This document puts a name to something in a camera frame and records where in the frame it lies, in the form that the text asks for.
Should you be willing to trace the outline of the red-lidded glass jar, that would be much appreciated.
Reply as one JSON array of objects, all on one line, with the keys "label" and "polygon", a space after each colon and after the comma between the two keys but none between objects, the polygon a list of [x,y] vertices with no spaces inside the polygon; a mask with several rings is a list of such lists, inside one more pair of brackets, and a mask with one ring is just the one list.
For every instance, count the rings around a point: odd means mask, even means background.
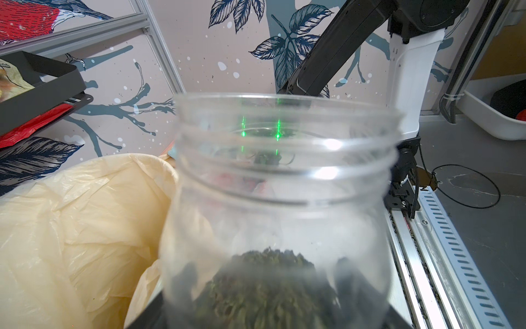
[{"label": "red-lidded glass jar", "polygon": [[174,99],[168,328],[408,328],[384,197],[401,115],[318,97]]}]

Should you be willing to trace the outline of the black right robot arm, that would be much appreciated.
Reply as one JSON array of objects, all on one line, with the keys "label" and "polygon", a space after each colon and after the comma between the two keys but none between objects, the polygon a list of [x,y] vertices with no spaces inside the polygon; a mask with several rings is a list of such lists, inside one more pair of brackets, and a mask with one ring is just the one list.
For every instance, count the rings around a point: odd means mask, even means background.
[{"label": "black right robot arm", "polygon": [[[271,36],[283,38],[288,50],[273,60],[277,89],[282,87],[285,79],[292,74],[290,65],[294,64],[294,68],[297,68],[301,64],[344,3],[344,1],[267,1],[269,33]],[[298,35],[290,28],[290,20],[294,14],[309,5],[313,5],[317,10],[326,11],[327,15],[321,15],[309,32]],[[333,100],[358,100],[368,104],[384,103],[390,61],[390,35],[387,27],[388,24],[383,23],[363,42],[336,76],[325,85],[321,93],[322,97],[330,97]]]}]

